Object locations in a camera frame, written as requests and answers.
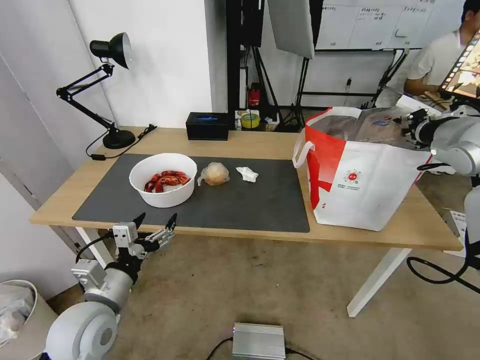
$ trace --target whiteboard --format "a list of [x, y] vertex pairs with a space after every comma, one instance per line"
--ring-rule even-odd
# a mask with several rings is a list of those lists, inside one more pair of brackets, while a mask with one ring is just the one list
[[462, 0], [324, 0], [317, 50], [412, 49], [459, 28]]

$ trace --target lamp shade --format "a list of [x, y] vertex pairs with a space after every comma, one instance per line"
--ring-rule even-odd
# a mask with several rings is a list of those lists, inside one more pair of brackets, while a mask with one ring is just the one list
[[129, 69], [132, 64], [132, 47], [126, 32], [121, 32], [110, 41], [92, 40], [90, 51], [98, 58], [113, 59], [118, 65]]

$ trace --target desk lamp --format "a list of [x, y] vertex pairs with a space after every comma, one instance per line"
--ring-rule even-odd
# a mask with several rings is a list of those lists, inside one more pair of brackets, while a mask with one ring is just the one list
[[[113, 121], [90, 111], [85, 106], [75, 101], [74, 96], [112, 76], [114, 65], [110, 63], [109, 59], [113, 59], [125, 69], [130, 67], [132, 63], [132, 48], [130, 46], [129, 36], [126, 32], [121, 32], [112, 37], [110, 41], [93, 40], [90, 42], [90, 51], [93, 55], [100, 58], [103, 65], [71, 84], [68, 84], [65, 87], [60, 87], [57, 89], [56, 94], [60, 99], [66, 101], [103, 127], [107, 128], [108, 134], [103, 138], [103, 145], [107, 149], [125, 148], [135, 142], [135, 135], [128, 130], [119, 130]], [[104, 76], [86, 84], [79, 84], [101, 71], [105, 73]]]

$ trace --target concrete floor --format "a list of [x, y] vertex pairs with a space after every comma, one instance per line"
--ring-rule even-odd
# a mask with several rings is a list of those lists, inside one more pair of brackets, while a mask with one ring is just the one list
[[[428, 173], [419, 187], [439, 212], [462, 210], [470, 188], [460, 176]], [[405, 263], [348, 317], [346, 305], [386, 251], [178, 235], [143, 265], [108, 359], [206, 359], [235, 321], [283, 325], [288, 344], [315, 359], [479, 359], [480, 296], [423, 282]], [[451, 271], [462, 264], [441, 252], [412, 255]], [[476, 272], [464, 278], [480, 286]], [[62, 311], [80, 295], [74, 287], [50, 303]], [[231, 358], [228, 343], [212, 360]]]

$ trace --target table leg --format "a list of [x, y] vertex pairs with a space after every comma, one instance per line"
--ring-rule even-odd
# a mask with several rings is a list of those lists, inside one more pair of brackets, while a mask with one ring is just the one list
[[[100, 237], [96, 229], [76, 227], [76, 230], [86, 244], [90, 244], [93, 240]], [[101, 241], [90, 246], [89, 249], [95, 256], [95, 259], [100, 263], [102, 268], [105, 268], [107, 264], [114, 261], [112, 255], [110, 255], [109, 251], [107, 250], [107, 247]]]
[[396, 248], [393, 247], [380, 263], [377, 265], [375, 270], [371, 273], [368, 279], [365, 281], [360, 290], [356, 293], [355, 297], [350, 301], [346, 310], [348, 316], [354, 318], [363, 309], [363, 307], [369, 302], [369, 300], [375, 295], [375, 293], [380, 289], [385, 281], [389, 278], [390, 275], [395, 271], [396, 268], [402, 263], [402, 261], [407, 257], [407, 255], [412, 251], [409, 248]]

